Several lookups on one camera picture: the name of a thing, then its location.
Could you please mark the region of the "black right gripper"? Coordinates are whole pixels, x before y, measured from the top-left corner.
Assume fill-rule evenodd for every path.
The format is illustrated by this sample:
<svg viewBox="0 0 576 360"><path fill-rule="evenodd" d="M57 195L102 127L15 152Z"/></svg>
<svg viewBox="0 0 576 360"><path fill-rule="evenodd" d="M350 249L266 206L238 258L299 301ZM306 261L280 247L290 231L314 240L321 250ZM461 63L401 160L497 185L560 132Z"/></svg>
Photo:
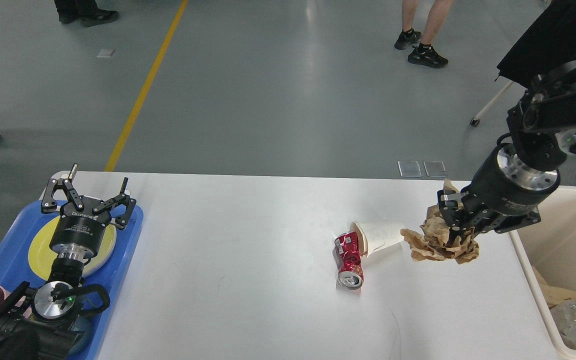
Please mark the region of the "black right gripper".
<svg viewBox="0 0 576 360"><path fill-rule="evenodd" d="M519 158L514 145L496 146L461 192L437 191L438 210L449 228L446 244L460 245L466 232L477 237L539 223L538 205L560 183L560 171L535 170Z"/></svg>

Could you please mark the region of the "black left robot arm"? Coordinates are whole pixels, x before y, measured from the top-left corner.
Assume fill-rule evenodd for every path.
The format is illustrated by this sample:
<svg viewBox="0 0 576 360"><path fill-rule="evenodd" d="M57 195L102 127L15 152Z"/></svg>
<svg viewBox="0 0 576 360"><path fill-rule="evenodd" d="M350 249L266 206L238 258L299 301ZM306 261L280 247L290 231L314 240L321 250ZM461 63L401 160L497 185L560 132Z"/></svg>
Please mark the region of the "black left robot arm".
<svg viewBox="0 0 576 360"><path fill-rule="evenodd" d="M143 212L124 178L106 200L70 173L16 217L0 244L0 360L93 360L137 248Z"/></svg>

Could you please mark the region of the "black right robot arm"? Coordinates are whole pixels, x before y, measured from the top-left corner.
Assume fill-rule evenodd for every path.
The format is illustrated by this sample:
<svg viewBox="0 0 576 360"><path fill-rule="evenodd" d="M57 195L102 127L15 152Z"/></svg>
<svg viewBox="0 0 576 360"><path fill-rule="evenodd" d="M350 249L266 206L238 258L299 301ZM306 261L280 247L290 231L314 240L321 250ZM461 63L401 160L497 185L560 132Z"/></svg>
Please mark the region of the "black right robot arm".
<svg viewBox="0 0 576 360"><path fill-rule="evenodd" d="M448 245L541 220L538 205L560 185L559 167L576 154L576 60L535 76L508 111L507 137L461 191L438 192Z"/></svg>

